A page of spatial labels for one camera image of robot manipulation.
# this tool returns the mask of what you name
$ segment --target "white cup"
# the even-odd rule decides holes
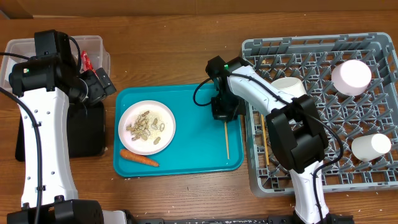
[[[271,83],[271,85],[280,91],[290,94],[296,98],[307,94],[303,83],[299,78],[285,77],[279,78]]]
[[[363,93],[371,79],[370,68],[360,60],[348,60],[331,72],[331,80],[335,88],[348,96],[357,96]]]
[[[389,152],[391,142],[384,134],[371,134],[354,139],[351,150],[355,157],[367,162]]]

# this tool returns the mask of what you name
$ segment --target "white paper plate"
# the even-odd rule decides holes
[[[130,124],[134,125],[137,117],[146,111],[150,111],[147,117],[151,134],[146,141],[143,139],[132,141],[131,138],[133,136],[126,130],[126,127]],[[161,123],[165,124],[162,132],[151,128],[150,125],[155,118],[158,119],[158,127]],[[123,113],[119,121],[118,130],[119,138],[126,149],[143,156],[152,155],[165,149],[172,141],[175,134],[175,118],[170,109],[164,104],[152,100],[141,101],[130,106]],[[154,140],[157,137],[160,137],[160,141],[158,144],[154,144]]]

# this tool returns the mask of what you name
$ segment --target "wooden stick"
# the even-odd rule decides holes
[[[264,147],[266,148],[267,166],[269,166],[268,143],[267,143],[267,134],[266,134],[266,122],[264,120],[264,116],[263,115],[261,115],[261,128],[262,128],[262,137],[264,138]]]
[[[225,129],[226,155],[229,159],[228,129],[226,127],[226,121],[224,121],[224,129]]]

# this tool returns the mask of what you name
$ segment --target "carrot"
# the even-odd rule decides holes
[[[146,158],[145,156],[141,156],[141,155],[135,154],[133,152],[130,152],[127,149],[122,149],[120,151],[120,156],[123,157],[124,159],[130,160],[130,161],[139,162],[139,163],[154,166],[154,167],[159,167],[159,164],[156,161]]]

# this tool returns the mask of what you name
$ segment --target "plastic bin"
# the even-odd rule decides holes
[[[81,35],[73,36],[77,41],[80,51],[85,50],[93,64],[94,69],[104,68],[105,72],[111,77],[111,57],[105,51],[102,38],[98,35]],[[77,56],[77,48],[70,41],[72,54]],[[14,53],[26,57],[35,56],[35,43],[33,38],[10,40],[7,44],[7,53]],[[12,71],[12,67],[19,62],[25,61],[21,58],[3,56],[0,70],[0,87],[11,92],[11,86],[8,82],[8,76]]]
[[[269,82],[280,77],[301,79],[321,120],[342,139],[342,160],[322,169],[325,192],[398,189],[398,103],[394,85],[398,81],[398,59],[387,34],[249,39],[242,44],[242,54]],[[372,71],[370,85],[357,97],[337,92],[331,81],[331,71],[350,59],[363,61]],[[246,108],[246,150],[253,194],[292,194],[290,174],[273,155],[272,146],[268,146],[269,166],[264,162],[262,133],[266,130],[262,130],[258,110],[249,104]],[[350,145],[353,139],[374,133],[386,134],[392,149],[375,160],[361,162],[352,154]],[[340,149],[326,134],[329,147],[325,149],[325,160],[330,161]]]

